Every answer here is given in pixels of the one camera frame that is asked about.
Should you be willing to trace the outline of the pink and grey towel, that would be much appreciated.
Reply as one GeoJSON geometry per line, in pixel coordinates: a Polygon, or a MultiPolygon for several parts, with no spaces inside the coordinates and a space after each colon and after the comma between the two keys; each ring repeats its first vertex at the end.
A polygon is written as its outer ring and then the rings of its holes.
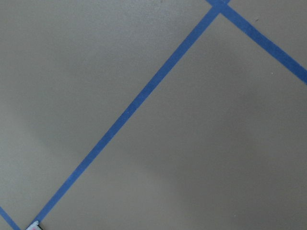
{"type": "Polygon", "coordinates": [[[26,230],[41,230],[39,222],[38,221],[33,222],[26,230]]]}

